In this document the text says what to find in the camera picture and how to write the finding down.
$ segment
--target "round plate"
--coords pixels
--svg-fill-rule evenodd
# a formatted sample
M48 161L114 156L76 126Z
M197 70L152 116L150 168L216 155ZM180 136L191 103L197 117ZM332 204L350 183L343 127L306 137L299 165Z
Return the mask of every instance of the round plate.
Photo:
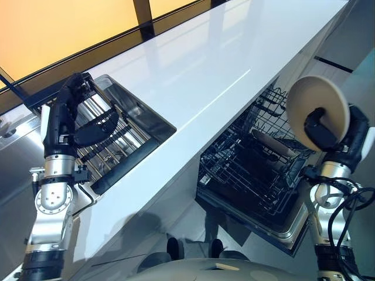
M307 137L304 122L318 107L326 110L321 123L341 141L350 122L349 106L341 90L318 76L306 76L294 83L287 98L288 122L299 141L315 151L320 149Z

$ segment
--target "white countertop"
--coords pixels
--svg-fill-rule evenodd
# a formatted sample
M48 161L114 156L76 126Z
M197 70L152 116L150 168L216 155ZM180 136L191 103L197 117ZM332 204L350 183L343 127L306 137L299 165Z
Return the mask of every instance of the white countertop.
M177 131L80 214L74 260L94 256L345 4L232 0L90 69Z

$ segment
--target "wire rack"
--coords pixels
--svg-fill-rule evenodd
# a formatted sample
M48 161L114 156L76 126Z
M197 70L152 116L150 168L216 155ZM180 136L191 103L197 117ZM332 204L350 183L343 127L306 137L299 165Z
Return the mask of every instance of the wire rack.
M106 140L92 146L77 149L79 165L86 165L91 171L91 181L95 182L112 170L119 162L128 157L143 145L150 136L126 118L123 110L118 105L112 105L106 99L102 91L94 84L94 91L85 95L85 100L78 105L76 129L92 122L109 110L116 110L119 119L114 132ZM55 98L44 101L46 105L52 105ZM34 112L40 115L42 102L36 106ZM110 120L103 118L98 123Z
M283 211L295 192L300 169L313 153L291 131L286 97L280 88L267 88L202 153L198 178L201 186L214 180L237 194L252 196L257 208L267 214ZM254 136L256 131L282 143L293 155L276 152Z

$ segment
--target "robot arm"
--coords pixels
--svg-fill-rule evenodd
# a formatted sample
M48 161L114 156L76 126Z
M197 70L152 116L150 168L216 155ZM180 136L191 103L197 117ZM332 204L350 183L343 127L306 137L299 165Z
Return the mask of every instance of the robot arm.
M85 74L73 74L52 106L42 106L40 133L45 147L45 166L30 170L37 215L19 280L60 280L73 226L75 184L89 181L91 177L84 166L74 170L77 148L105 140L118 121L117 112L111 109L76 130L78 105L90 92ZM109 119L103 122L104 116Z
M314 185L310 192L313 208L311 231L318 257L318 280L365 280L358 273L347 227L355 210L374 201L375 190L364 189L348 177L368 154L375 128L369 128L368 119L361 110L351 106L348 132L341 142L336 143L333 134L319 122L323 116L321 111L316 112L318 118L313 116L314 112L308 115L313 122L305 122L305 131L310 140L327 154L320 169L306 167L301 172ZM327 136L328 141L321 140L322 135ZM365 192L373 193L369 200L362 197ZM344 208L351 210L347 220L343 216Z

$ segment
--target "open dishwasher door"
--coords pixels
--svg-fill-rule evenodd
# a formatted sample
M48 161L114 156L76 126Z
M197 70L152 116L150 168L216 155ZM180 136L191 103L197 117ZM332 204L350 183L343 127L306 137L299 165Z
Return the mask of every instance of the open dishwasher door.
M294 256L307 229L299 171L317 155L291 132L270 85L201 155L197 197Z

